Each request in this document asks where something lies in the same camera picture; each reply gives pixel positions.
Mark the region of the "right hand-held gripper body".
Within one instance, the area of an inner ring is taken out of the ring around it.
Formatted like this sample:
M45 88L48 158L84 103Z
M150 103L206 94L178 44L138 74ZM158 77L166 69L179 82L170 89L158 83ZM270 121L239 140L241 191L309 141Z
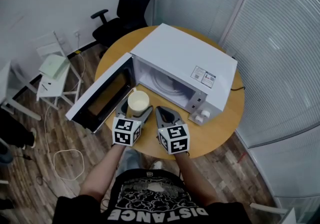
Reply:
M169 155L189 151L190 133L187 124L157 124L158 141Z

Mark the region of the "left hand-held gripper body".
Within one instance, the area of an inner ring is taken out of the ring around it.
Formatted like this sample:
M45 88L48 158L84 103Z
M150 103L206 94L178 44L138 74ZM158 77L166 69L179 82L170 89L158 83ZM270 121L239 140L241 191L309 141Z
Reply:
M126 118L124 114L114 117L112 124L112 141L114 144L133 146L141 135L142 120Z

